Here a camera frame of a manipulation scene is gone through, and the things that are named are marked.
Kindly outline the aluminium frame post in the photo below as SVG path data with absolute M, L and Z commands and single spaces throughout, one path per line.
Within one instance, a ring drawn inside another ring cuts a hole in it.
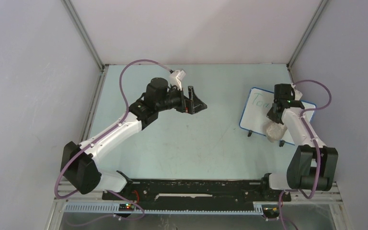
M 66 11 L 68 12 L 68 14 L 70 15 L 70 18 L 72 20 L 72 22 L 74 23 L 74 26 L 76 27 L 77 32 L 79 33 L 79 35 L 81 36 L 81 39 L 83 41 L 83 43 L 85 44 L 85 46 L 87 47 L 89 53 L 91 54 L 91 56 L 93 57 L 97 67 L 100 70 L 100 77 L 98 80 L 98 85 L 101 88 L 103 86 L 104 80 L 105 80 L 105 64 L 104 62 L 101 60 L 99 53 L 97 52 L 89 34 L 88 31 L 86 30 L 78 12 L 77 9 L 75 8 L 73 2 L 71 0 L 61 0 L 62 4 L 64 5 Z
M 304 33 L 303 33 L 302 37 L 300 38 L 296 48 L 294 49 L 288 63 L 286 64 L 288 74 L 289 74 L 289 77 L 290 77 L 290 80 L 291 80 L 292 83 L 294 83 L 294 81 L 295 81 L 294 76 L 293 76 L 293 72 L 292 72 L 292 68 L 293 68 L 294 64 L 296 63 L 297 59 L 299 58 L 299 55 L 300 55 L 302 49 L 304 48 L 304 46 L 305 46 L 306 42 L 308 41 L 311 33 L 315 29 L 319 19 L 321 18 L 323 12 L 325 11 L 326 7 L 329 5 L 330 2 L 331 2 L 330 0 L 321 0 L 320 1 L 320 3 L 317 6 L 313 16 L 309 20 L 309 23 L 308 23 L 306 29 L 304 30 Z

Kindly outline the grey eraser sponge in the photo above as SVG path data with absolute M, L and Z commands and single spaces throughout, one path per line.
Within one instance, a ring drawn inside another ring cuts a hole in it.
M 269 121 L 263 126 L 264 134 L 270 142 L 282 140 L 287 131 L 284 124 Z

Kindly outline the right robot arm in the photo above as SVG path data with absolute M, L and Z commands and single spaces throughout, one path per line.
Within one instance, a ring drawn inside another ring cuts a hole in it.
M 284 178 L 286 189 L 329 191 L 334 182 L 338 151 L 328 147 L 316 134 L 306 116 L 316 109 L 305 107 L 297 95 L 294 84 L 276 84 L 272 107 L 266 115 L 287 128 L 297 147 Z

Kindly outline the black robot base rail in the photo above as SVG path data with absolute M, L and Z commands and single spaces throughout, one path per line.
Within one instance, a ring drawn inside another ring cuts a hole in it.
M 113 195 L 103 192 L 103 200 L 122 196 L 137 201 L 145 210 L 246 211 L 259 202 L 278 204 L 280 190 L 260 180 L 162 180 L 132 179 Z

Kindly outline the left aluminium frame post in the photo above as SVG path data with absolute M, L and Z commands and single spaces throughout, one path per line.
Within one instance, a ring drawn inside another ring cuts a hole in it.
M 72 20 L 72 22 L 74 23 L 74 26 L 76 27 L 77 32 L 79 33 L 79 35 L 81 36 L 81 39 L 83 41 L 83 43 L 85 44 L 85 46 L 87 47 L 89 53 L 91 54 L 91 56 L 93 57 L 97 67 L 100 70 L 100 77 L 98 80 L 98 85 L 101 88 L 103 86 L 104 80 L 105 80 L 105 64 L 104 62 L 101 60 L 99 53 L 97 52 L 89 34 L 88 31 L 86 30 L 78 12 L 77 9 L 75 8 L 73 2 L 71 0 L 61 0 L 62 4 L 64 5 L 66 11 L 68 12 L 68 14 L 70 15 L 70 18 Z

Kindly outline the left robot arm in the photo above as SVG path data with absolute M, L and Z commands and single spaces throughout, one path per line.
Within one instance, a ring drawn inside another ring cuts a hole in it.
M 120 199 L 128 199 L 132 195 L 128 177 L 121 171 L 101 170 L 99 163 L 116 146 L 158 119 L 160 112 L 170 109 L 193 115 L 207 109 L 207 105 L 196 96 L 193 86 L 188 86 L 188 96 L 185 96 L 166 79 L 153 78 L 145 92 L 116 122 L 91 139 L 79 144 L 71 141 L 64 146 L 61 176 L 82 195 L 99 188 L 113 191 Z

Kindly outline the right aluminium frame post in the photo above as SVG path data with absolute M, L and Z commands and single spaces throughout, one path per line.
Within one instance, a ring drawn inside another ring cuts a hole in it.
M 295 81 L 294 76 L 293 76 L 293 72 L 292 72 L 292 68 L 293 68 L 294 64 L 296 63 L 297 59 L 299 58 L 299 55 L 300 55 L 302 49 L 304 48 L 304 46 L 305 46 L 306 42 L 308 41 L 311 33 L 315 29 L 319 19 L 321 18 L 323 12 L 325 11 L 326 7 L 329 5 L 330 2 L 331 2 L 330 0 L 321 0 L 320 1 L 320 3 L 317 6 L 313 16 L 309 20 L 309 23 L 308 23 L 306 29 L 304 30 L 304 33 L 303 33 L 302 37 L 300 38 L 296 48 L 294 49 L 288 63 L 286 64 L 288 74 L 289 74 L 289 77 L 290 77 L 290 80 L 291 80 L 292 83 L 294 83 L 294 81 Z

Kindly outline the blue framed small whiteboard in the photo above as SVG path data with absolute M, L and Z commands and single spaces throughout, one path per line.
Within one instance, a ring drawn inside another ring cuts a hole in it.
M 267 118 L 266 114 L 272 107 L 273 100 L 273 92 L 253 87 L 250 90 L 240 119 L 240 128 L 266 136 L 263 131 L 263 126 L 271 121 Z M 308 144 L 314 147 L 312 137 L 303 124 L 300 113 L 301 109 L 299 108 L 287 112 L 286 124 L 291 125 L 291 128 L 287 128 L 285 135 L 280 141 L 285 141 L 288 144 L 297 146 Z

